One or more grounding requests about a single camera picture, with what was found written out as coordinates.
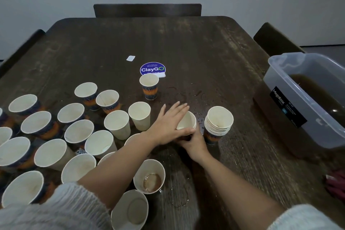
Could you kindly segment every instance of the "chair backrest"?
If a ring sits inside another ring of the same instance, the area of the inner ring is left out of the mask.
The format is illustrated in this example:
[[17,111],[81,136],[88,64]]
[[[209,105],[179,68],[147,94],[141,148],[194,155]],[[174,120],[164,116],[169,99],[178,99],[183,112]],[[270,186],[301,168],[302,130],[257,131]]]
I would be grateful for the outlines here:
[[42,29],[38,29],[35,33],[33,33],[28,40],[25,41],[24,44],[22,44],[15,53],[13,53],[9,58],[4,60],[4,62],[0,65],[0,78],[2,78],[7,71],[11,69],[11,67],[14,66],[16,62],[20,58],[22,58],[23,55],[25,55],[28,50],[36,44],[36,42],[45,35],[45,32]]
[[303,49],[268,22],[262,25],[253,39],[269,56],[292,52],[305,53]]
[[201,4],[94,4],[96,17],[201,16]]

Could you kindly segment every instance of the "spilled liquid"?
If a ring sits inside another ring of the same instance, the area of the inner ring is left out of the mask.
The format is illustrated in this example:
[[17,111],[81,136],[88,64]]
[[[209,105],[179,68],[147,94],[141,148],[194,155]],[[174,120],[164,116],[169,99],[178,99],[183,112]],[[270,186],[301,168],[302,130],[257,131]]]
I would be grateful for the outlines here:
[[307,76],[295,74],[290,75],[290,77],[331,117],[345,128],[345,107]]
[[148,193],[155,192],[162,185],[162,179],[158,174],[148,174],[144,179],[144,189]]

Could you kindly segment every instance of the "dark wooden table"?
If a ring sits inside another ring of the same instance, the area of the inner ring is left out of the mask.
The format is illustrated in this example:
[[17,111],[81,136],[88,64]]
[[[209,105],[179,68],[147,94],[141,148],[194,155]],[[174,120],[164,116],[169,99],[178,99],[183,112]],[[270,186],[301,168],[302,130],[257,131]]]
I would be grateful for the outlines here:
[[[126,61],[129,55],[136,56],[133,62]],[[235,122],[218,145],[209,147],[213,156],[285,207],[311,203],[345,227],[343,204],[321,182],[344,156],[317,163],[294,158],[253,104],[267,59],[228,17],[63,19],[0,79],[0,106],[7,109],[14,98],[33,93],[57,114],[79,102],[75,87],[90,81],[100,91],[118,91],[127,110],[145,101],[140,66],[160,62],[166,77],[149,102],[151,122],[164,103],[169,107],[178,100],[190,104],[202,128],[211,106],[226,107]],[[91,119],[102,123],[96,114]],[[154,149],[150,158],[163,164],[167,176],[162,192],[149,198],[144,229],[237,229],[209,177],[183,150],[169,144]]]

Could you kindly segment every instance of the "left hand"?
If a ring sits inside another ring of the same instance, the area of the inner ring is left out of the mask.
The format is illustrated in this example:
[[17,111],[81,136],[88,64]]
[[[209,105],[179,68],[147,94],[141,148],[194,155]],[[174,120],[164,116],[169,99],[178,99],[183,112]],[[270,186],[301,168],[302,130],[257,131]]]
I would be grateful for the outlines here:
[[183,128],[177,130],[177,125],[189,110],[187,103],[180,105],[176,102],[165,114],[166,105],[164,104],[159,112],[157,120],[146,131],[146,134],[152,138],[156,144],[167,144],[170,141],[184,135],[190,135],[195,132],[194,128]]

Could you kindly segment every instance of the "right hand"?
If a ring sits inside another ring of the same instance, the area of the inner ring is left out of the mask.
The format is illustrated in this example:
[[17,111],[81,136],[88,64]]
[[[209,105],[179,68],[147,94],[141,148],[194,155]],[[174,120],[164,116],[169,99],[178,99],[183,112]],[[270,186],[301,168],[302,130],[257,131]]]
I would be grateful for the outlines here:
[[201,163],[211,156],[209,153],[204,137],[202,136],[200,132],[199,124],[196,125],[196,131],[192,136],[192,139],[190,141],[178,141],[177,142],[180,146],[182,146],[195,162],[201,165]]

